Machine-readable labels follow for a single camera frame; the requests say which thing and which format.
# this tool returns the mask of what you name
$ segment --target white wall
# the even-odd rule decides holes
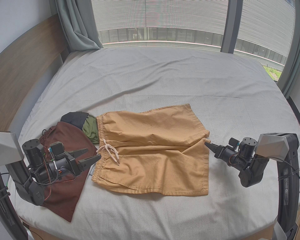
[[[295,103],[298,110],[300,111],[300,75],[292,89],[290,97],[293,100],[293,102]]]
[[[50,16],[49,0],[1,0],[0,52],[27,30]]]
[[[50,16],[51,11],[49,0],[0,0],[0,52],[2,52],[23,33]],[[51,80],[61,64],[62,60],[59,56],[58,59],[56,59],[45,71],[45,74],[41,77],[40,81],[38,81],[34,86],[36,96],[33,96],[31,99],[24,100],[26,107],[22,108],[22,110],[24,110],[22,111],[23,123],[13,122],[15,125],[13,127],[14,129],[10,130],[15,132],[20,131],[20,128],[22,128],[22,125],[27,119],[37,98],[43,92],[45,86]],[[0,172],[7,172],[6,167],[0,166]],[[7,182],[7,175],[3,175],[3,181],[4,183]],[[0,236],[0,239],[12,239],[1,222]]]

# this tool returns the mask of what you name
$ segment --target green garment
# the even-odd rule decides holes
[[[83,124],[82,131],[93,144],[99,143],[97,120],[94,116],[88,115]]]

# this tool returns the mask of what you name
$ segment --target building facade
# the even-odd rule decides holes
[[[101,41],[220,51],[228,0],[92,0]],[[235,54],[282,70],[295,22],[294,0],[243,0]]]

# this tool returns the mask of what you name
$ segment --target bed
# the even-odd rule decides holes
[[[97,116],[185,103],[216,144],[266,132],[300,134],[286,99],[254,59],[177,47],[111,47],[67,57],[32,109],[19,143],[38,138],[70,111]],[[242,239],[272,225],[278,208],[275,161],[259,184],[244,188],[238,171],[212,152],[207,196],[120,194],[88,175],[71,223],[22,200],[11,180],[8,187],[28,224],[72,240]]]

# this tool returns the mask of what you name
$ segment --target bed frame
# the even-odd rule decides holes
[[[56,14],[0,53],[0,131],[8,131],[33,85],[67,46]]]

